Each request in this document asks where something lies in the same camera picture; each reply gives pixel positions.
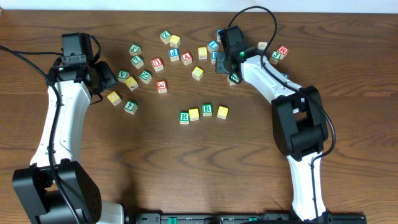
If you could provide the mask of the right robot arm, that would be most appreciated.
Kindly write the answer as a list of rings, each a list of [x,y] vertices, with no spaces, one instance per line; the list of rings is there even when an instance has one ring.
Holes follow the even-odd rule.
[[[292,210],[300,221],[320,221],[326,213],[320,180],[324,142],[335,130],[322,106],[319,91],[290,81],[257,48],[236,54],[218,53],[216,72],[232,82],[245,81],[271,104],[272,130],[292,176]]]

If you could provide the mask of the green R block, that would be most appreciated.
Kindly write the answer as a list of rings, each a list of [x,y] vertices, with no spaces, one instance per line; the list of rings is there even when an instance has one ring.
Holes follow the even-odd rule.
[[[180,124],[189,124],[190,123],[189,112],[181,112],[179,115],[179,122]]]

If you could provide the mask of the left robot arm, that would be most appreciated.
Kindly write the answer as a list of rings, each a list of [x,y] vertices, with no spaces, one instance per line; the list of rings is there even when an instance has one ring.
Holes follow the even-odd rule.
[[[128,223],[122,205],[102,200],[82,168],[81,139],[93,95],[117,84],[104,61],[70,63],[46,74],[49,107],[40,144],[12,186],[31,223]]]

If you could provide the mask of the yellow O block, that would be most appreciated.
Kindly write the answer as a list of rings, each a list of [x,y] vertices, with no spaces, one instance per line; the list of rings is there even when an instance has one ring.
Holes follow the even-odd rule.
[[[229,108],[224,107],[224,106],[219,106],[218,112],[217,112],[217,117],[221,119],[226,119],[228,115]]]
[[[200,118],[200,113],[198,108],[194,108],[194,109],[189,109],[189,117],[190,117],[190,121],[197,121]]]

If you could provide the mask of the green B block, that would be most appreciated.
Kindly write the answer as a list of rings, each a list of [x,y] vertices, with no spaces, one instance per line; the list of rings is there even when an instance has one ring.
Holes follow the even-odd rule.
[[[212,116],[213,107],[212,104],[204,104],[202,105],[203,116]]]

